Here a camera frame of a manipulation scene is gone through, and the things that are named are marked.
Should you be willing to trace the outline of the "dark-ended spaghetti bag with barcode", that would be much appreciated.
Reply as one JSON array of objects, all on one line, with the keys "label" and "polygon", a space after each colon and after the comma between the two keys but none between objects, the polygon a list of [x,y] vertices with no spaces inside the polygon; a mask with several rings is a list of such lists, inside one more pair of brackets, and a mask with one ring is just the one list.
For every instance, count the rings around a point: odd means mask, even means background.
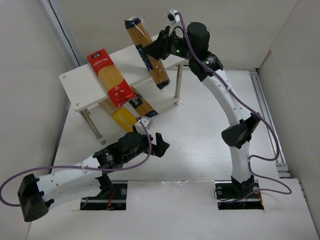
[{"label": "dark-ended spaghetti bag with barcode", "polygon": [[159,90],[165,89],[170,84],[170,79],[162,61],[148,55],[145,51],[145,47],[153,41],[143,23],[143,19],[141,17],[131,17],[124,21],[124,25],[155,85]]}]

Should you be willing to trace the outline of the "yellow-ended spaghetti bag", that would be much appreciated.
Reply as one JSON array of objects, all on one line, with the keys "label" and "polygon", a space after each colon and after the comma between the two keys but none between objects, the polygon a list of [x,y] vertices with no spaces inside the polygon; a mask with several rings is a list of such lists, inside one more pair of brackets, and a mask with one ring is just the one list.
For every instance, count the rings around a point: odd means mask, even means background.
[{"label": "yellow-ended spaghetti bag", "polygon": [[133,131],[133,126],[137,122],[136,117],[124,106],[116,108],[114,103],[109,98],[100,101],[98,105],[124,130],[127,132]]}]

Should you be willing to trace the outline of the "blue-label spaghetti bag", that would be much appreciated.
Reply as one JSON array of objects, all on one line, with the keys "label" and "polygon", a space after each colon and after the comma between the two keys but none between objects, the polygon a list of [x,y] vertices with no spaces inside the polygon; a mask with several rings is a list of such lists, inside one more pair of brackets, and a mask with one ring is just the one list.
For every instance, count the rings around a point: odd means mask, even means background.
[{"label": "blue-label spaghetti bag", "polygon": [[132,92],[135,98],[129,100],[131,106],[139,114],[140,117],[153,118],[158,115],[158,112],[145,100],[145,98],[132,86]]}]

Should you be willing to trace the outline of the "red spaghetti bag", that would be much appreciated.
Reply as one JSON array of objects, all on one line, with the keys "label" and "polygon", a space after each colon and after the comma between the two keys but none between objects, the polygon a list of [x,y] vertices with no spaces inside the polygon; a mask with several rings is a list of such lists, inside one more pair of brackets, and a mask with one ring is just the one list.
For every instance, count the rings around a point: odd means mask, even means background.
[{"label": "red spaghetti bag", "polygon": [[136,97],[136,94],[104,48],[91,53],[86,59],[116,109]]}]

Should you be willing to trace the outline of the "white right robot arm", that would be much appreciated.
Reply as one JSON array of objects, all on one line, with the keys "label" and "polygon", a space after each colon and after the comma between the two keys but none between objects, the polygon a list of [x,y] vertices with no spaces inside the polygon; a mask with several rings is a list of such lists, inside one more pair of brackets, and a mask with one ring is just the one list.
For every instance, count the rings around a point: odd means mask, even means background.
[{"label": "white right robot arm", "polygon": [[229,199],[242,198],[254,188],[254,176],[249,169],[249,148],[252,133],[260,118],[232,95],[232,86],[219,58],[209,51],[210,33],[200,22],[187,27],[180,23],[167,26],[163,34],[162,57],[174,55],[188,60],[189,68],[213,94],[229,122],[221,137],[228,145],[232,173]]}]

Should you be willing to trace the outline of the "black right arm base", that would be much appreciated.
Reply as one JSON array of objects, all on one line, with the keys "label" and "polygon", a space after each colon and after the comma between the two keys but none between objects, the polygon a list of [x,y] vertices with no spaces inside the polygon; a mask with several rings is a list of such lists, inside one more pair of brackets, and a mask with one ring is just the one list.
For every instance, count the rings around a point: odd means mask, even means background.
[{"label": "black right arm base", "polygon": [[243,193],[237,193],[230,181],[215,183],[214,197],[217,199],[218,210],[264,210],[260,193],[254,193],[259,184],[255,182]]}]

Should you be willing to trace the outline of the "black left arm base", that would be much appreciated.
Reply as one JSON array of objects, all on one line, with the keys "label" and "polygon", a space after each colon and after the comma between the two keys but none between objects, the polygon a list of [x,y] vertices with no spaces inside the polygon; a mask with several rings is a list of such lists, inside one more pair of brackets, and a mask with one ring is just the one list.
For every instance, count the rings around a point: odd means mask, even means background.
[{"label": "black left arm base", "polygon": [[81,211],[125,211],[127,208],[127,181],[114,181],[113,190],[106,196],[85,197],[80,201]]}]

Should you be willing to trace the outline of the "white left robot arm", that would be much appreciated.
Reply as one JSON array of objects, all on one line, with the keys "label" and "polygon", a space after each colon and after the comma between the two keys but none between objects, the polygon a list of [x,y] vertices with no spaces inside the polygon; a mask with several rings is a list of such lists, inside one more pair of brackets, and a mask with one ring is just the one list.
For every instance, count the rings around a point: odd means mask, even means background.
[{"label": "white left robot arm", "polygon": [[[133,88],[129,86],[110,55],[102,48],[87,56],[87,60],[107,91],[107,100],[117,111],[124,109],[124,104],[137,99]],[[33,170],[28,170],[17,192],[19,207],[25,222],[42,218],[49,210],[75,199],[86,197],[107,197],[115,190],[109,178],[113,172],[125,171],[124,164],[145,153],[146,157],[161,158],[169,143],[160,133],[153,138],[147,130],[147,119],[143,115],[133,123],[127,133],[105,148],[75,165],[62,166],[60,171],[36,177]]]}]

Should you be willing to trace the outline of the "white two-tier shelf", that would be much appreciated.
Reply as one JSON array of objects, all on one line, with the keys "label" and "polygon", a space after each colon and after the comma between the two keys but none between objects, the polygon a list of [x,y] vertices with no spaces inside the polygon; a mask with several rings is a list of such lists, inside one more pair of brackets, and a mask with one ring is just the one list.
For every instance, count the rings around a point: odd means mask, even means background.
[{"label": "white two-tier shelf", "polygon": [[[170,55],[162,62],[166,71],[177,68],[177,72],[176,75],[169,73],[169,86],[159,90],[134,45],[116,51],[110,57],[127,83],[134,87],[158,114],[179,103],[183,58]],[[96,141],[104,144],[106,139],[121,131],[121,127],[98,105],[108,95],[90,64],[63,73],[59,79],[72,108],[82,116]]]}]

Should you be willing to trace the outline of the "aluminium frame rail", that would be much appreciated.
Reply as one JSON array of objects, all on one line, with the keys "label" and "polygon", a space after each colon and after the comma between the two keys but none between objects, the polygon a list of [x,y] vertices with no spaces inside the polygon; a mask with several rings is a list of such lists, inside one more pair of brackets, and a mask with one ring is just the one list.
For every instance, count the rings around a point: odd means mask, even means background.
[{"label": "aluminium frame rail", "polygon": [[280,179],[291,179],[291,173],[290,170],[288,168],[285,156],[283,154],[283,150],[280,144],[280,140],[278,139],[278,135],[275,129],[275,125],[272,119],[272,115],[271,112],[269,110],[269,106],[262,88],[262,85],[260,83],[260,79],[258,76],[258,72],[254,69],[254,70],[250,70],[249,71],[249,76],[251,78],[252,81],[252,85],[256,94],[256,98],[258,101],[258,105],[260,108],[260,114],[263,116],[263,118],[268,122],[268,124],[271,126],[271,128],[273,129],[275,136],[277,137],[277,141],[278,141],[278,146],[279,146],[279,156],[277,158],[277,160],[275,161],[275,166],[279,175]]}]

